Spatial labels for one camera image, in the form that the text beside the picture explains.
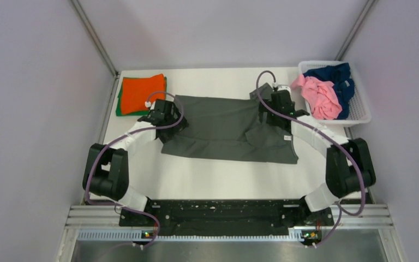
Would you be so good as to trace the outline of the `grey t shirt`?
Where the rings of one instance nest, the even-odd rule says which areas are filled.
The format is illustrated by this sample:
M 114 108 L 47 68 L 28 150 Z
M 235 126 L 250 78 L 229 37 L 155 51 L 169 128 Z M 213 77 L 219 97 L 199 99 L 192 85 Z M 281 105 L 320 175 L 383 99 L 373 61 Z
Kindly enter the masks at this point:
M 259 98 L 270 98 L 273 88 L 262 85 L 249 99 L 178 95 L 189 126 L 163 144 L 161 152 L 172 156 L 297 164 L 291 134 L 270 126 L 259 115 Z

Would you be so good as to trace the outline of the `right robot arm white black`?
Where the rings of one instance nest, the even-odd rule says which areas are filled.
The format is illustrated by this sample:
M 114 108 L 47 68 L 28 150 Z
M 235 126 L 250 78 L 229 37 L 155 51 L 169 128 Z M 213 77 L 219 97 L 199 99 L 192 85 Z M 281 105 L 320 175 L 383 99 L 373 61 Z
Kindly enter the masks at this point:
M 272 93 L 269 100 L 260 100 L 259 110 L 267 113 L 268 124 L 286 129 L 326 160 L 325 182 L 301 197 L 299 220 L 312 225 L 320 218 L 321 210 L 355 192 L 361 194 L 361 205 L 348 214 L 359 215 L 366 203 L 366 188 L 376 182 L 367 142 L 337 134 L 306 111 L 296 110 L 287 90 Z

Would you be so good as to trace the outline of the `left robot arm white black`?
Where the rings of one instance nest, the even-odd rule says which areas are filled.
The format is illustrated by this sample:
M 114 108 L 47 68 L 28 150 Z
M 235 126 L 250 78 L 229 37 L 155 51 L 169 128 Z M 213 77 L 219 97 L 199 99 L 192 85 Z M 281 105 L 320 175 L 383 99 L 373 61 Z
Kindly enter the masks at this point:
M 129 161 L 140 149 L 160 140 L 170 141 L 189 126 L 182 103 L 157 99 L 147 103 L 148 114 L 140 117 L 123 135 L 103 144 L 93 144 L 88 151 L 82 186 L 89 204 L 115 205 L 133 210 L 139 225 L 148 225 L 153 211 L 148 197 L 130 184 Z

